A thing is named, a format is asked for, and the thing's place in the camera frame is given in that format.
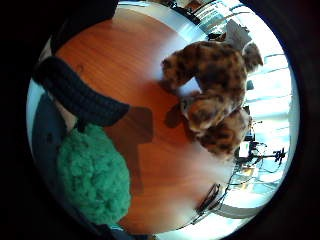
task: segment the desk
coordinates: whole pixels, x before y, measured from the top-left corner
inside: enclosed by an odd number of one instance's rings
[[[118,8],[112,20],[84,30],[57,53],[91,88],[132,106],[105,131],[130,171],[132,203],[120,225],[133,234],[182,226],[211,185],[231,174],[232,166],[190,138],[174,108],[177,97],[158,84],[161,60],[187,44],[160,21]]]

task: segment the plush toy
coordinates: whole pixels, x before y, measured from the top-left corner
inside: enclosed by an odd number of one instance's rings
[[[228,25],[229,35],[191,43],[162,61],[169,90],[197,80],[201,91],[182,98],[181,111],[201,145],[222,159],[230,158],[250,128],[251,117],[241,109],[247,75],[263,65],[257,45],[245,43],[250,38],[234,24]],[[245,41],[237,41],[241,34]]]

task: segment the leopard print stuffed animal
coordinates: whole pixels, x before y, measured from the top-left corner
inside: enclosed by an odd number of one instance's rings
[[[200,41],[162,61],[163,80],[176,90],[196,78],[202,93],[193,96],[185,116],[190,130],[201,136],[242,105],[247,74],[259,65],[263,62],[254,43],[240,52],[224,42]]]
[[[210,153],[222,161],[233,158],[235,150],[251,128],[252,117],[243,108],[237,108],[216,127],[207,129],[198,140]]]

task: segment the orange wooden tabletop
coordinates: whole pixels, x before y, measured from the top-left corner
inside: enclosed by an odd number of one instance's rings
[[[177,97],[158,84],[161,60],[188,43],[163,23],[126,9],[67,42],[57,53],[96,91],[132,106],[105,128],[125,157],[132,202],[120,225],[130,233],[176,229],[231,166],[219,164],[190,138]]]

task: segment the wooden table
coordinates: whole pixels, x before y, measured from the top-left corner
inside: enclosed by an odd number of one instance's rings
[[[161,60],[187,44],[159,21],[117,9],[112,20],[81,32],[57,53],[93,89],[132,106],[105,128],[130,170],[132,203],[120,221],[130,233],[182,226],[211,185],[231,173],[190,138],[174,108],[177,97],[158,84]]]

